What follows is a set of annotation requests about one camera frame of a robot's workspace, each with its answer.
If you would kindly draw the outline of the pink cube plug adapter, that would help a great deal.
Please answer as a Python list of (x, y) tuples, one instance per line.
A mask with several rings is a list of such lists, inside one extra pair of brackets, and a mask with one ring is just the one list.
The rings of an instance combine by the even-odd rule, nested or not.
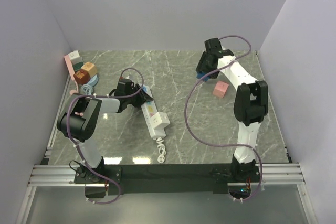
[(224, 97), (228, 87), (229, 87), (228, 83), (218, 81), (215, 85), (214, 90), (213, 90), (213, 95), (222, 99)]

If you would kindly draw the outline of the white power strip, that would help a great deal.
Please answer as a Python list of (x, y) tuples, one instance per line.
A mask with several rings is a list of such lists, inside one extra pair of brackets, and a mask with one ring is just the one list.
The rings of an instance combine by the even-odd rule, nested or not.
[(168, 115), (157, 110), (155, 101), (145, 102), (141, 106), (150, 137), (165, 138), (165, 128), (170, 124)]

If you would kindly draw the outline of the blue cube plug adapter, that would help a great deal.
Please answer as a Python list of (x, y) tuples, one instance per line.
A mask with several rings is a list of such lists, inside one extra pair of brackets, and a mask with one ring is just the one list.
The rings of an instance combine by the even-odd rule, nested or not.
[(198, 72), (197, 72), (196, 78), (197, 78), (198, 80), (202, 80), (202, 81), (204, 81), (204, 82), (207, 82), (207, 81), (210, 79), (208, 73), (201, 72), (201, 71), (198, 71)]

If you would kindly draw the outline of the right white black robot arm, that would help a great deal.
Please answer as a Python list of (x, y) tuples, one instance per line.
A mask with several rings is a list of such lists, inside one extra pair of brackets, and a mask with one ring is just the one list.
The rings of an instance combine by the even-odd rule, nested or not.
[(218, 53), (203, 52), (196, 67), (197, 77), (216, 79), (221, 69), (236, 90), (234, 116), (238, 121), (238, 146), (233, 154), (230, 175), (235, 181), (241, 182), (256, 172), (257, 135), (264, 117), (268, 114), (268, 86), (251, 76), (236, 60), (230, 50)]

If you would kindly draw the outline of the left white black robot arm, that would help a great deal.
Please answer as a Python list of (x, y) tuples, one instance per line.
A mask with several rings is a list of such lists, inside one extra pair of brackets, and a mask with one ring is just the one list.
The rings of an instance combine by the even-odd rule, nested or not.
[(105, 96), (73, 93), (57, 120), (57, 129), (70, 140), (82, 159), (81, 164), (89, 167), (86, 176), (91, 182), (104, 179), (104, 160), (92, 138), (98, 117), (104, 113), (121, 113), (128, 105), (140, 108), (153, 101), (148, 86), (140, 86), (130, 80), (120, 81), (117, 88)]

